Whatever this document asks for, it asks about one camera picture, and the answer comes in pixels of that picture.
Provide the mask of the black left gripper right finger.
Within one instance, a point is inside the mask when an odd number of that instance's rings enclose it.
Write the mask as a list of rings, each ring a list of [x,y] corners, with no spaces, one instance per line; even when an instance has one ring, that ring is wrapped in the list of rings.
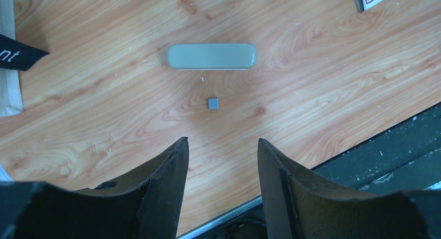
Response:
[[[258,141],[269,238],[440,238],[440,192],[375,195],[326,179]]]

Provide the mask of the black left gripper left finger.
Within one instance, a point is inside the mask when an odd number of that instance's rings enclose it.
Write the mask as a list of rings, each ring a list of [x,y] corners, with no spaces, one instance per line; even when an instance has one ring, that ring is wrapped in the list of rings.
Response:
[[[182,137],[96,188],[1,182],[1,238],[175,238],[189,164]]]

